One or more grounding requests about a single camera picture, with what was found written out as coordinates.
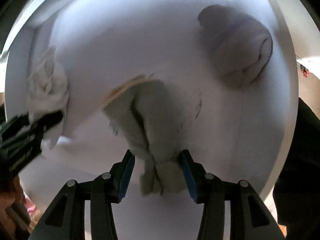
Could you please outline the person's left hand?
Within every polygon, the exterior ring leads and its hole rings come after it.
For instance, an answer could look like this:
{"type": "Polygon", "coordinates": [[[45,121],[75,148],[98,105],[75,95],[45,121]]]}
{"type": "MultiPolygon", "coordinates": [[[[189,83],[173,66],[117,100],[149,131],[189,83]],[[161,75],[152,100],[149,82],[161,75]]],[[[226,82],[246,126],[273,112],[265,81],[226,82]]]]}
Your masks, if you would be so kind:
{"type": "Polygon", "coordinates": [[[20,184],[19,176],[16,176],[12,183],[10,192],[1,193],[1,230],[5,233],[5,239],[15,239],[16,224],[8,214],[7,209],[15,202],[22,204],[24,202],[23,189],[20,184]]]}

